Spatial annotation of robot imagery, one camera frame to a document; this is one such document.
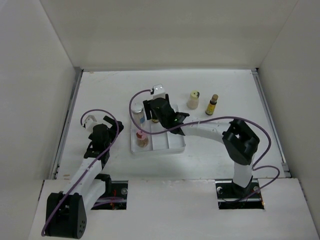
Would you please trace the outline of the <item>white bottle silver cap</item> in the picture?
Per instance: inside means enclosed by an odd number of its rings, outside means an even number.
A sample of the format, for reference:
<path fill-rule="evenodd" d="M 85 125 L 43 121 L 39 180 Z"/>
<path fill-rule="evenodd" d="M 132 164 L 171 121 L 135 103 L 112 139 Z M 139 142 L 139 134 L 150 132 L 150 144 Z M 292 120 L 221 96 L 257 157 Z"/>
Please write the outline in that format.
<path fill-rule="evenodd" d="M 145 112 L 144 112 L 144 106 L 141 103 L 134 103 L 131 106 L 131 113 L 134 122 L 141 128 L 144 128 L 145 126 Z"/>

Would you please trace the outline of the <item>pink-capped spice jar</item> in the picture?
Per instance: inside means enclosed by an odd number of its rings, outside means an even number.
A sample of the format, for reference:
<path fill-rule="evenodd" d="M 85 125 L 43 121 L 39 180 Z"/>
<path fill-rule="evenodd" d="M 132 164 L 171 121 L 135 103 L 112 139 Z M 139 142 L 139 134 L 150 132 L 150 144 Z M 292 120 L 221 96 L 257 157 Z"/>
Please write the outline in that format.
<path fill-rule="evenodd" d="M 145 132 L 139 130 L 135 135 L 136 143 L 140 148 L 144 148 L 149 144 L 149 138 Z"/>

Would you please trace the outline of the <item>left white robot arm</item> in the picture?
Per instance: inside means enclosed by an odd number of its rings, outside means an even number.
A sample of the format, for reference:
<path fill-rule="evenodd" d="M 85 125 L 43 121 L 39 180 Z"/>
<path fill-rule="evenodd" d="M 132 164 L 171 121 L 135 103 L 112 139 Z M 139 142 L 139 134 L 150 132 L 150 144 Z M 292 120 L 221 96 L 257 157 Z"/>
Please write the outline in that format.
<path fill-rule="evenodd" d="M 105 116 L 98 123 L 90 115 L 83 126 L 90 132 L 90 143 L 76 174 L 65 188 L 52 192 L 46 200 L 45 224 L 41 235 L 80 239 L 87 226 L 87 213 L 100 199 L 112 195 L 111 178 L 103 174 L 110 157 L 110 148 L 124 129 L 121 121 Z"/>

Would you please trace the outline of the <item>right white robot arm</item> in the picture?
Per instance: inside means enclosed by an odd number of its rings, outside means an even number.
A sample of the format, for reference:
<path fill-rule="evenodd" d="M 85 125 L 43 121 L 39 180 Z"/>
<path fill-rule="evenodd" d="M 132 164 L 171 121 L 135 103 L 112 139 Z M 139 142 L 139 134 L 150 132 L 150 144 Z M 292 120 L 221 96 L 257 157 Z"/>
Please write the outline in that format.
<path fill-rule="evenodd" d="M 245 197 L 250 192 L 253 180 L 253 158 L 260 143 L 259 137 L 246 124 L 243 118 L 233 118 L 227 123 L 214 123 L 213 119 L 199 120 L 186 112 L 175 111 L 169 97 L 155 98 L 143 102 L 148 120 L 154 118 L 164 128 L 159 132 L 148 132 L 134 120 L 132 102 L 129 101 L 129 116 L 135 127 L 147 135 L 159 135 L 170 132 L 180 136 L 195 136 L 214 140 L 223 144 L 230 159 L 234 162 L 232 192 L 238 198 Z"/>

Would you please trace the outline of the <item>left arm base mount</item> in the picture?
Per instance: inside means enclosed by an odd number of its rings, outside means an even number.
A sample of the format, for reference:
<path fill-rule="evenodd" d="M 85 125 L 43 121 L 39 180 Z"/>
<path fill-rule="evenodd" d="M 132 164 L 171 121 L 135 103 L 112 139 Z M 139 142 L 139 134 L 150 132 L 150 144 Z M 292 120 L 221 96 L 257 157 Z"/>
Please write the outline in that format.
<path fill-rule="evenodd" d="M 105 183 L 105 192 L 98 198 L 92 210 L 126 210 L 129 183 L 126 180 L 113 181 L 108 174 L 100 173 L 97 180 Z"/>

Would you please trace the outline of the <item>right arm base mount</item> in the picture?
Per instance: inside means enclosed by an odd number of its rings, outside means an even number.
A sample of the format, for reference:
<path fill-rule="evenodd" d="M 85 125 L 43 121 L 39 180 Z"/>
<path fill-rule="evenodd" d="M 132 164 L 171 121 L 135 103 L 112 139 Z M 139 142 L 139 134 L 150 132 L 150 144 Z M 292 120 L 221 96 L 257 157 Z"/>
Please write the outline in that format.
<path fill-rule="evenodd" d="M 231 180 L 215 182 L 217 204 L 220 210 L 264 210 L 260 185 L 254 179 L 246 188 L 234 184 Z"/>

